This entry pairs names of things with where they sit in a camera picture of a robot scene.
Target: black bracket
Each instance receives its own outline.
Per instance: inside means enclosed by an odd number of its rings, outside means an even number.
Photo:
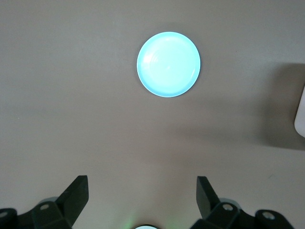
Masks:
[[[253,217],[232,203],[221,202],[206,177],[197,178],[196,199],[202,219],[191,229],[294,229],[276,211],[259,210]]]
[[[17,215],[13,208],[0,209],[0,229],[71,229],[89,199],[88,178],[78,176],[56,199]]]

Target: plate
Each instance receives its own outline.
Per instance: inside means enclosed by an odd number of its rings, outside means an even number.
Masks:
[[[177,32],[162,32],[141,48],[137,71],[144,87],[161,97],[187,92],[200,72],[200,56],[194,43]]]

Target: white object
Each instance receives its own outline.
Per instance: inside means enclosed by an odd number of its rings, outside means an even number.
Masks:
[[[150,225],[143,225],[143,226],[139,226],[135,229],[157,229],[156,227],[150,226]]]
[[[295,117],[295,129],[299,135],[305,137],[305,88]]]

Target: round plate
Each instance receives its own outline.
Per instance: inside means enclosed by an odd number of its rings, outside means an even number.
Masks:
[[[200,56],[194,43],[177,32],[162,32],[141,48],[138,75],[148,91],[175,97],[188,91],[200,71]]]

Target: screw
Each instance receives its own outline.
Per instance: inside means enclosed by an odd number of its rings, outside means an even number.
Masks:
[[[226,211],[233,211],[233,207],[229,204],[224,204],[223,205],[223,208],[226,210]]]
[[[7,211],[4,211],[4,212],[0,213],[0,218],[6,217],[7,214],[8,214]]]
[[[270,219],[270,220],[274,220],[275,219],[275,216],[272,213],[270,213],[269,211],[264,211],[263,212],[263,216],[266,219]]]
[[[48,204],[44,204],[44,205],[42,205],[42,206],[40,207],[40,210],[45,210],[45,209],[47,209],[47,208],[49,208],[49,205],[48,205]]]

